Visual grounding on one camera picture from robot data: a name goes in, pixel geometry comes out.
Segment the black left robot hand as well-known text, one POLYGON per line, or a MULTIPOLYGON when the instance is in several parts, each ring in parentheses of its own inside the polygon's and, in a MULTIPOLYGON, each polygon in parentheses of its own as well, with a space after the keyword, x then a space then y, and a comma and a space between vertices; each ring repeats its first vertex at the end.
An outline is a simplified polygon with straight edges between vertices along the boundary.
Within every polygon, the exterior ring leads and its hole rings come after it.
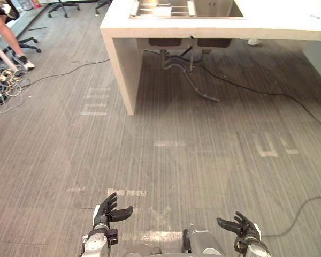
POLYGON ((95 206, 92 219, 93 229, 98 225, 105 225, 109 228, 110 222, 120 222, 131 217, 134 207, 117 209, 117 200, 117 193, 114 192, 95 206))

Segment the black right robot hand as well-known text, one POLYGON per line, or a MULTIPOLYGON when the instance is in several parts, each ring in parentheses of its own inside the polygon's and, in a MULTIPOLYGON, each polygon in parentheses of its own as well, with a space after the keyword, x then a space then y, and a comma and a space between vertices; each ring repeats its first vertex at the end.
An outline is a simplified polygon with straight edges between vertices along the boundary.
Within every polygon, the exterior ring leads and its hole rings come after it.
POLYGON ((261 241, 260 229, 239 211, 235 212, 234 221, 228 221, 221 217, 217 217, 216 221, 222 229, 235 233, 240 238, 246 239, 247 237, 252 237, 261 241))

